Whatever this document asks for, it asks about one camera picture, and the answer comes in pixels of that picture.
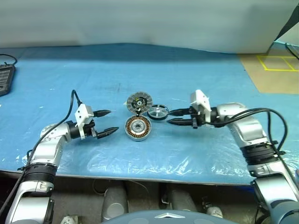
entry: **table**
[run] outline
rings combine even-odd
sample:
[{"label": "table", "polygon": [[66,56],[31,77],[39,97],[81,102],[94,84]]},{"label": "table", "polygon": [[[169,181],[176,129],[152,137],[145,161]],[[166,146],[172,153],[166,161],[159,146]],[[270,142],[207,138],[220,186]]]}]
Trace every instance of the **table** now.
[{"label": "table", "polygon": [[[186,108],[190,94],[201,89],[211,106],[242,102],[248,108],[269,107],[283,114],[289,135],[283,147],[292,171],[299,167],[298,95],[259,93],[237,55],[139,44],[83,47],[0,49],[19,59],[12,91],[0,97],[0,170],[26,164],[26,152],[47,125],[67,113],[70,93],[94,110],[109,109],[95,118],[97,130],[120,129],[97,140],[73,140],[64,148],[60,175],[249,184],[252,177],[228,128],[172,126],[152,121],[151,135],[134,142],[124,124],[132,114],[125,102],[137,91],[170,110]],[[257,115],[265,127],[266,114]],[[273,118],[273,139],[283,126]]]}]

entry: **circular metal part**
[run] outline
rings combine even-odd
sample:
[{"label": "circular metal part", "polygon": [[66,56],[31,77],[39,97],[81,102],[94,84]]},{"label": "circular metal part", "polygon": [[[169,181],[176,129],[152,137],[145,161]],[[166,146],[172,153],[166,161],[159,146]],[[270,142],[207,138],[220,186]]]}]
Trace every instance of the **circular metal part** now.
[{"label": "circular metal part", "polygon": [[144,116],[132,116],[126,121],[127,135],[134,141],[145,140],[151,131],[151,122]]},{"label": "circular metal part", "polygon": [[148,117],[153,120],[164,120],[168,116],[168,108],[162,104],[154,104],[149,108]]},{"label": "circular metal part", "polygon": [[127,99],[127,108],[132,113],[143,114],[153,105],[153,99],[145,92],[137,92]]}]

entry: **black remote control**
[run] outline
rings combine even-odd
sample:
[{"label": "black remote control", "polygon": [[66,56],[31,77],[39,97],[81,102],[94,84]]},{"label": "black remote control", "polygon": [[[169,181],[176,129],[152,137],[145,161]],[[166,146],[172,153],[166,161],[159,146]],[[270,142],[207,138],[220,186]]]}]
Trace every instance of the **black remote control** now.
[{"label": "black remote control", "polygon": [[0,64],[0,96],[10,92],[14,71],[15,66],[13,64]]}]

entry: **robotic arm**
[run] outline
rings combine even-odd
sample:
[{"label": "robotic arm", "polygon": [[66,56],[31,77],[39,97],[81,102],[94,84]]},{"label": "robotic arm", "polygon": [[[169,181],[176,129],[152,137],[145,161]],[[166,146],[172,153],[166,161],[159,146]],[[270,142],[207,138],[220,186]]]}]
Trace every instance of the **robotic arm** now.
[{"label": "robotic arm", "polygon": [[[93,112],[90,106],[81,103],[75,113],[75,123],[62,123],[42,139],[25,169],[5,224],[52,223],[54,201],[51,193],[64,144],[75,138],[93,136],[100,139],[114,133],[118,127],[111,127],[100,133],[94,129],[93,117],[102,117],[108,113],[109,110]],[[53,126],[45,127],[41,136]]]},{"label": "robotic arm", "polygon": [[198,128],[204,124],[215,127],[228,123],[237,145],[247,162],[247,168],[260,205],[269,210],[273,223],[292,224],[299,220],[299,190],[287,170],[273,142],[270,142],[258,120],[252,116],[227,122],[247,108],[240,103],[210,107],[209,99],[201,90],[191,95],[191,106],[169,112],[172,116],[189,114],[191,119],[171,119],[169,123]]}]

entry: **copper coil winding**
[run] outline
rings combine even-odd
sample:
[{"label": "copper coil winding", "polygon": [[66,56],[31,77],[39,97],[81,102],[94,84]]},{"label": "copper coil winding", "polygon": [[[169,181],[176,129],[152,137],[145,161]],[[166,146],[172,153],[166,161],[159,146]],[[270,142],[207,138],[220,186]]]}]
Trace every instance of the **copper coil winding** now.
[{"label": "copper coil winding", "polygon": [[[131,129],[131,124],[133,122],[135,122],[136,120],[142,120],[144,123],[145,123],[145,129],[144,129],[144,133],[142,134],[135,134],[132,132],[132,129]],[[128,132],[129,135],[131,135],[132,137],[134,138],[143,138],[144,136],[146,136],[149,131],[150,131],[150,123],[149,121],[143,117],[143,116],[140,116],[140,117],[137,117],[137,116],[134,116],[132,117],[126,124],[126,130]]]}]

